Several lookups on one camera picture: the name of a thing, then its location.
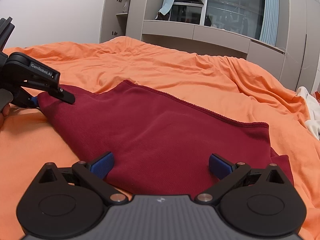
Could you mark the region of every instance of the white blanket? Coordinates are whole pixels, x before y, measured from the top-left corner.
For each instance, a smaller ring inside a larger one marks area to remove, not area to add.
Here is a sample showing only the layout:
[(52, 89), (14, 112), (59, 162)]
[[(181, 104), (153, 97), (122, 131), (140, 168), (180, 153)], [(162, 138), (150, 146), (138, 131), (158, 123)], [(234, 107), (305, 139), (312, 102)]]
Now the white blanket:
[(318, 140), (320, 138), (320, 105), (318, 101), (309, 94), (308, 90), (305, 87), (299, 87), (297, 90), (297, 96), (301, 96), (305, 99), (309, 114), (310, 120), (305, 122), (308, 130), (316, 137)]

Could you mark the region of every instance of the black circular joint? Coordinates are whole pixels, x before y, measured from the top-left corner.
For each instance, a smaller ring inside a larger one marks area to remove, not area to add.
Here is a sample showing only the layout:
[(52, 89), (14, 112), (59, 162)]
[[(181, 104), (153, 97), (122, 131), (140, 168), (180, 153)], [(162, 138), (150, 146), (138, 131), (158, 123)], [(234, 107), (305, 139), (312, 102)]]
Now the black circular joint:
[(262, 216), (276, 215), (284, 209), (284, 203), (280, 198), (266, 194), (250, 197), (247, 205), (251, 211)]
[(48, 216), (63, 216), (72, 212), (76, 207), (76, 200), (65, 194), (55, 194), (40, 201), (39, 208)]
[(299, 195), (282, 184), (240, 187), (220, 201), (220, 213), (242, 233), (259, 237), (279, 237), (300, 229), (306, 215)]
[(100, 221), (103, 212), (102, 200), (96, 193), (71, 185), (48, 185), (23, 196), (17, 206), (17, 218), (25, 233), (43, 239), (83, 234)]

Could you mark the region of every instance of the human hand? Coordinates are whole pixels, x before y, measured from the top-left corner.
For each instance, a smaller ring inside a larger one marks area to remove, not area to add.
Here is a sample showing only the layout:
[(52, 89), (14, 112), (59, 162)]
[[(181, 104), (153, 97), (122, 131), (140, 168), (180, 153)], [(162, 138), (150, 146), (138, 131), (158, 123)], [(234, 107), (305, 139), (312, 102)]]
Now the human hand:
[(0, 113), (0, 127), (3, 125), (4, 118), (9, 114), (9, 112), (10, 112), (10, 105), (6, 105), (2, 110), (2, 113)]

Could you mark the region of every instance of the bed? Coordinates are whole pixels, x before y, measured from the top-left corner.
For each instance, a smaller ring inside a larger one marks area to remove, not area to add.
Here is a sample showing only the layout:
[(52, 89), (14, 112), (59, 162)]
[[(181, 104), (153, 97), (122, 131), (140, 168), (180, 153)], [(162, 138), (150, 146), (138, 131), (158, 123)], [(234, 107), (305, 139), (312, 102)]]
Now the bed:
[[(300, 236), (320, 239), (320, 142), (305, 127), (310, 119), (307, 104), (261, 67), (244, 59), (199, 56), (129, 37), (4, 52), (14, 51), (61, 72), (60, 84), (102, 93), (130, 80), (240, 122), (268, 123), (271, 146), (289, 156), (294, 186), (307, 207)], [(12, 107), (0, 128), (0, 146), (0, 239), (18, 240), (24, 234), (15, 209), (39, 169), (46, 162), (68, 167), (78, 158), (36, 109)]]

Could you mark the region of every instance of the maroon garment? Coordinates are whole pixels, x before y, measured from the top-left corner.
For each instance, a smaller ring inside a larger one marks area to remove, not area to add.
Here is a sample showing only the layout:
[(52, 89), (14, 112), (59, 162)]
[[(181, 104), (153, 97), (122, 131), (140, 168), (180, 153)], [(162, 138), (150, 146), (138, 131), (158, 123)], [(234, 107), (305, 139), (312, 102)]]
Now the maroon garment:
[(266, 123), (234, 121), (128, 80), (102, 94), (62, 87), (76, 102), (43, 92), (41, 111), (80, 160), (113, 152), (106, 181), (131, 193), (195, 196), (218, 181), (208, 168), (212, 153), (253, 168), (277, 163), (293, 182), (287, 155), (270, 147)]

